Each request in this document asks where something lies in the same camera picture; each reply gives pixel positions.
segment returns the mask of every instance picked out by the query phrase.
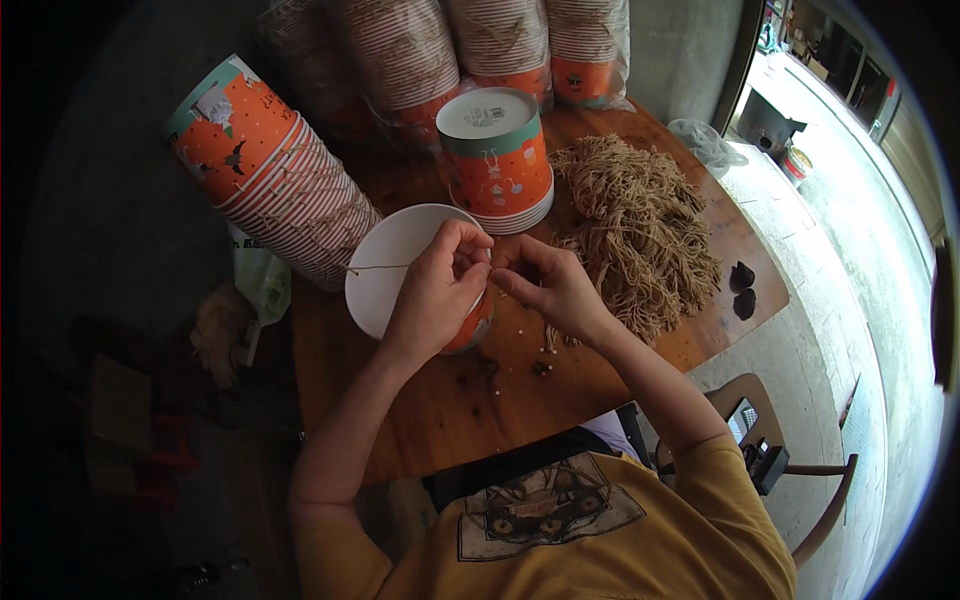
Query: bat illustration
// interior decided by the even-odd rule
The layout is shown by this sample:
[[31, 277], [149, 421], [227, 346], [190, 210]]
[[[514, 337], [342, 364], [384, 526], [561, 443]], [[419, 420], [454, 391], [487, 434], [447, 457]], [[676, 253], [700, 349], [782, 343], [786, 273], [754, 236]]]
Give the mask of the bat illustration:
[[244, 175], [244, 172], [240, 170], [240, 157], [243, 156], [240, 154], [240, 149], [243, 148], [243, 145], [247, 143], [247, 140], [243, 140], [236, 145], [236, 148], [233, 149], [233, 154], [229, 156], [224, 156], [224, 164], [233, 168], [233, 172], [237, 175]]

